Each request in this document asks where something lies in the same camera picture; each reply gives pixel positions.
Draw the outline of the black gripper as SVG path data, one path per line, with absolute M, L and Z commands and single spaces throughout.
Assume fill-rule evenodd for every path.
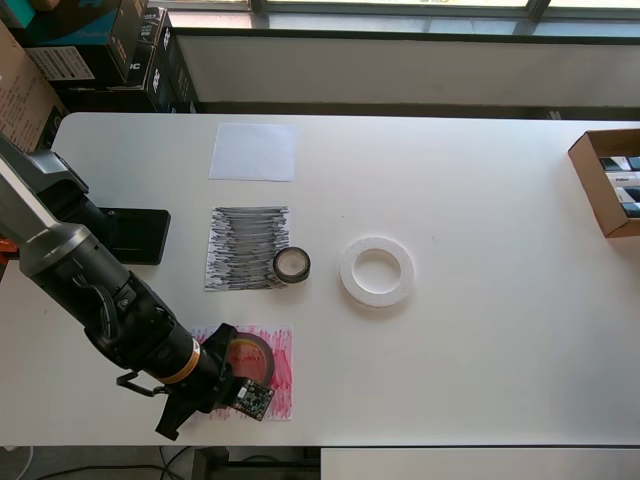
M 236 329 L 221 324 L 200 342 L 185 328 L 176 326 L 158 350 L 166 356 L 154 368 L 154 377 L 168 394 L 156 432 L 169 440 L 196 412 L 209 413 L 219 406 L 233 383 L 228 362 Z

